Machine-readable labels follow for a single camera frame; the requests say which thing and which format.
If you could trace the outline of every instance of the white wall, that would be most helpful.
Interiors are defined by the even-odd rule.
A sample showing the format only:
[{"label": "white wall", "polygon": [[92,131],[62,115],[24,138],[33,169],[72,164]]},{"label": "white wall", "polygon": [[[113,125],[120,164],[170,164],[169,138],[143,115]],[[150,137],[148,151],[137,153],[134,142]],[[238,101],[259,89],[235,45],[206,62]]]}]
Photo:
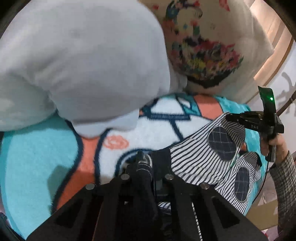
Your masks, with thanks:
[{"label": "white wall", "polygon": [[[292,49],[280,68],[279,72],[268,84],[273,89],[276,109],[286,103],[296,90],[296,43],[292,45]],[[263,110],[262,101],[257,95],[249,103],[251,110]],[[284,124],[284,137],[291,153],[296,151],[296,101],[280,116]]]}]

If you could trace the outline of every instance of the orange flower pattern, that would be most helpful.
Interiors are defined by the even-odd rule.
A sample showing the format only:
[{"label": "orange flower pattern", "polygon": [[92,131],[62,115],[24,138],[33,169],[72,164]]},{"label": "orange flower pattern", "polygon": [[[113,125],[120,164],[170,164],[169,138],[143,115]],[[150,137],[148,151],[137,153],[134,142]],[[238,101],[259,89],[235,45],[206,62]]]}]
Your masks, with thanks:
[{"label": "orange flower pattern", "polygon": [[103,142],[103,146],[111,150],[122,150],[129,146],[129,142],[121,135],[109,136]]}]

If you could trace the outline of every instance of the floral pillowcase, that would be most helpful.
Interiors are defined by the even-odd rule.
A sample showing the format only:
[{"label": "floral pillowcase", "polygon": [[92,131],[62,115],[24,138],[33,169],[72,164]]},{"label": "floral pillowcase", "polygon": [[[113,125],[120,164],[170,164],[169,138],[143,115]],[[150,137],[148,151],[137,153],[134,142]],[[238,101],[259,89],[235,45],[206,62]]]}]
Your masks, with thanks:
[{"label": "floral pillowcase", "polygon": [[237,100],[273,53],[244,1],[141,0],[158,18],[174,69],[200,93]]}]

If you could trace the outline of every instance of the striped cloth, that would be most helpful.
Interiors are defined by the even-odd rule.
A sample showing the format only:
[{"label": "striped cloth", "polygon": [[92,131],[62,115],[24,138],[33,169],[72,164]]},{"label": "striped cloth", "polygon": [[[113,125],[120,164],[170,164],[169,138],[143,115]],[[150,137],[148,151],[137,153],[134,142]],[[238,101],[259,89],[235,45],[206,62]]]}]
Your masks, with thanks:
[{"label": "striped cloth", "polygon": [[[245,140],[245,128],[226,121],[227,114],[172,146],[171,167],[187,183],[214,185],[219,194],[244,213],[254,185],[261,178],[262,163],[256,152],[239,154]],[[169,202],[162,202],[159,207],[162,210],[171,208]],[[196,222],[202,240],[197,218]]]}]

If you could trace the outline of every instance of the black cable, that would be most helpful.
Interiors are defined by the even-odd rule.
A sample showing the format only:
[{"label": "black cable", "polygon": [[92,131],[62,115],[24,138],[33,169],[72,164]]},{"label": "black cable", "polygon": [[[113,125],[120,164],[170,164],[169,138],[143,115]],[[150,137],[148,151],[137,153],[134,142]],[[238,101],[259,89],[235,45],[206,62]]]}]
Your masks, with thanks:
[{"label": "black cable", "polygon": [[263,184],[262,184],[262,186],[261,186],[261,188],[260,188],[260,191],[258,192],[257,196],[256,196],[256,197],[255,197],[255,199],[253,200],[252,204],[255,202],[255,200],[257,199],[257,197],[258,197],[258,196],[259,196],[259,194],[261,193],[261,191],[262,191],[262,188],[263,188],[263,186],[264,186],[264,183],[265,183],[265,180],[266,180],[266,176],[267,176],[268,163],[269,163],[269,162],[267,162],[267,165],[266,165],[266,172],[265,172],[265,177],[264,177]]}]

